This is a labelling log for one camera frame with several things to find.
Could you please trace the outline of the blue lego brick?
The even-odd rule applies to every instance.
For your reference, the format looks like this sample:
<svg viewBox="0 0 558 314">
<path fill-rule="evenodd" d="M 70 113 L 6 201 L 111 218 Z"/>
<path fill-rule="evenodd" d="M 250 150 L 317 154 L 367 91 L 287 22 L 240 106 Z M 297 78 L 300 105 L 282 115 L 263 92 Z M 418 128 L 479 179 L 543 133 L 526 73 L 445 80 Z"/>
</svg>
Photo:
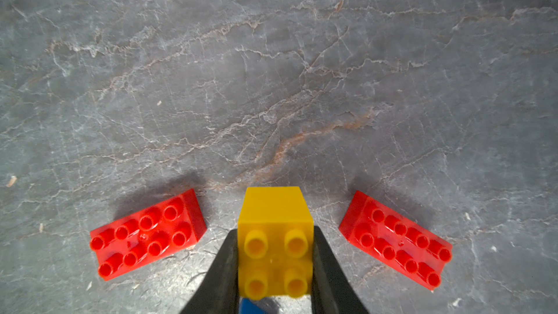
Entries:
<svg viewBox="0 0 558 314">
<path fill-rule="evenodd" d="M 240 314 L 267 314 L 267 312 L 260 307 L 258 307 L 250 299 L 243 298 L 240 302 L 239 307 Z"/>
</svg>

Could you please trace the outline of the yellow lego brick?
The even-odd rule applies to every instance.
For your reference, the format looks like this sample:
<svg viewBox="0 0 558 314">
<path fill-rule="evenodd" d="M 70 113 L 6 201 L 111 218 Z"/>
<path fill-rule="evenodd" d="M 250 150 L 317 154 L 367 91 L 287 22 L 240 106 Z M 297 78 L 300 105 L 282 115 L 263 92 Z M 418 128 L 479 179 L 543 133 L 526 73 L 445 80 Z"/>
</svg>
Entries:
<svg viewBox="0 0 558 314">
<path fill-rule="evenodd" d="M 310 294 L 313 241 L 314 222 L 299 187 L 249 187 L 238 220 L 240 295 Z"/>
</svg>

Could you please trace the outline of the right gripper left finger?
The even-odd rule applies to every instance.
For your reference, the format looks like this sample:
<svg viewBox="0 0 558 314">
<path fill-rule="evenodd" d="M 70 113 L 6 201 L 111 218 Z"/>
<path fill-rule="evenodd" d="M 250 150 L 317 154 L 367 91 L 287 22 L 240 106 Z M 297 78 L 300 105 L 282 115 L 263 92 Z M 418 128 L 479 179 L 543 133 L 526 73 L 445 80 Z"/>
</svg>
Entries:
<svg viewBox="0 0 558 314">
<path fill-rule="evenodd" d="M 231 230 L 191 299 L 180 313 L 239 312 L 238 232 Z"/>
</svg>

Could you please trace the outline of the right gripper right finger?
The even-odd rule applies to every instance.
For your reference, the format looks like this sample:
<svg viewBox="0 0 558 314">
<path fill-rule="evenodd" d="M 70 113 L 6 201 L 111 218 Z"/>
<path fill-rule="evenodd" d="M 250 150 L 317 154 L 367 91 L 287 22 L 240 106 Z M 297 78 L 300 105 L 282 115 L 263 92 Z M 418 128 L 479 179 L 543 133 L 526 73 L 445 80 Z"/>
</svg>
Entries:
<svg viewBox="0 0 558 314">
<path fill-rule="evenodd" d="M 312 313 L 369 314 L 318 226 L 314 227 L 312 263 Z"/>
</svg>

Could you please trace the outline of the red lego brick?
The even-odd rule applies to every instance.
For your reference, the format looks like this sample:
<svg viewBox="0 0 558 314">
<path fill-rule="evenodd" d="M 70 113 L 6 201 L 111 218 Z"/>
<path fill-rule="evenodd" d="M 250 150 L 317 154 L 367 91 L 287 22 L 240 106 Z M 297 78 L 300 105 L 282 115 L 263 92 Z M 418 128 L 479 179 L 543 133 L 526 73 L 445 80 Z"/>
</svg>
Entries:
<svg viewBox="0 0 558 314">
<path fill-rule="evenodd" d="M 354 247 L 430 291 L 441 285 L 453 258 L 449 242 L 359 190 L 339 231 Z"/>
<path fill-rule="evenodd" d="M 207 231 L 193 189 L 90 232 L 99 276 L 109 281 L 196 245 Z"/>
</svg>

